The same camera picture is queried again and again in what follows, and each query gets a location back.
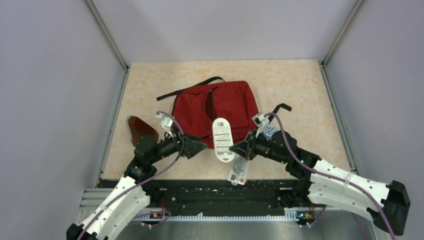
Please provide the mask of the clear plastic protractor packet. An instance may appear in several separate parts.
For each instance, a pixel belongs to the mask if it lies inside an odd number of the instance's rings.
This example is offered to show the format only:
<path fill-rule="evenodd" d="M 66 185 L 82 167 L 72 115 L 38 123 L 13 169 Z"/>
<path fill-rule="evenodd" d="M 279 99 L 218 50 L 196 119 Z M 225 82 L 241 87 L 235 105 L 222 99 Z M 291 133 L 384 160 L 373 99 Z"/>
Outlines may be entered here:
<path fill-rule="evenodd" d="M 247 182 L 249 162 L 244 157 L 237 155 L 231 163 L 227 180 L 234 186 L 244 186 Z"/>

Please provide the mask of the red student backpack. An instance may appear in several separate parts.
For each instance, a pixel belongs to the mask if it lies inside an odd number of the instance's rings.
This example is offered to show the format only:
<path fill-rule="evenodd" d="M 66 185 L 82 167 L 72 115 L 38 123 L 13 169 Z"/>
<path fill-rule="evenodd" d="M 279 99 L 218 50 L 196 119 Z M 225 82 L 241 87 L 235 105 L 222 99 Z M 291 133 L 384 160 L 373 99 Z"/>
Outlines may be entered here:
<path fill-rule="evenodd" d="M 196 85 L 158 96 L 157 101 L 175 97 L 171 114 L 184 133 L 201 138 L 214 148 L 214 120 L 226 119 L 231 127 L 234 143 L 245 139 L 257 126 L 253 116 L 259 113 L 255 96 L 246 81 L 224 81 L 220 76 Z"/>

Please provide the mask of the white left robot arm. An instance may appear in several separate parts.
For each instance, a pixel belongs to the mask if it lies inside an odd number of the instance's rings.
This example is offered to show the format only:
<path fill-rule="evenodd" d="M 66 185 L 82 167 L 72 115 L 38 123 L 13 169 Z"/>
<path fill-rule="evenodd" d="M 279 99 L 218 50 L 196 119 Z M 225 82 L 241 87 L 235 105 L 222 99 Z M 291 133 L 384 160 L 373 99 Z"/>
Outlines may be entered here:
<path fill-rule="evenodd" d="M 147 206 L 160 202 L 160 193 L 150 181 L 160 175 L 154 163 L 177 154 L 190 159 L 208 145 L 199 137 L 178 133 L 164 140 L 142 136 L 135 147 L 134 158 L 112 192 L 81 223 L 66 231 L 68 240 L 114 240 L 131 220 Z"/>

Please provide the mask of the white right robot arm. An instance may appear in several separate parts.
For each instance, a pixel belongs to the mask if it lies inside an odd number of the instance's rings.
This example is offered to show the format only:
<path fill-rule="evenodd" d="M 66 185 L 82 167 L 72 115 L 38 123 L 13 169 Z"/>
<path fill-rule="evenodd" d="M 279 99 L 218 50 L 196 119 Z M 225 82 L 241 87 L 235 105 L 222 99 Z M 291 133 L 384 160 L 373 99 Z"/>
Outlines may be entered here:
<path fill-rule="evenodd" d="M 297 178 L 290 203 L 337 207 L 369 220 L 386 233 L 404 235 L 411 201 L 406 186 L 399 181 L 378 182 L 343 170 L 298 147 L 288 132 L 278 131 L 267 139 L 253 130 L 229 149 L 248 160 L 262 156 L 284 164 L 286 172 Z"/>

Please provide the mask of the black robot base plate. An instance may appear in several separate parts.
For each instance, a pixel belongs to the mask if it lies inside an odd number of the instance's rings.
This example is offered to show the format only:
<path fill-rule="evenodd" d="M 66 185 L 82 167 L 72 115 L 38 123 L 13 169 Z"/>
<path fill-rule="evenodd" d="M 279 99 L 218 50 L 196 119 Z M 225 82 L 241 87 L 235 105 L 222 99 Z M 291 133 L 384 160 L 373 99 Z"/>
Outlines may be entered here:
<path fill-rule="evenodd" d="M 256 179 L 245 185 L 227 180 L 151 180 L 158 188 L 150 207 L 163 208 L 174 217 L 265 217 L 282 216 L 294 208 L 320 207 L 301 196 L 297 179 Z"/>

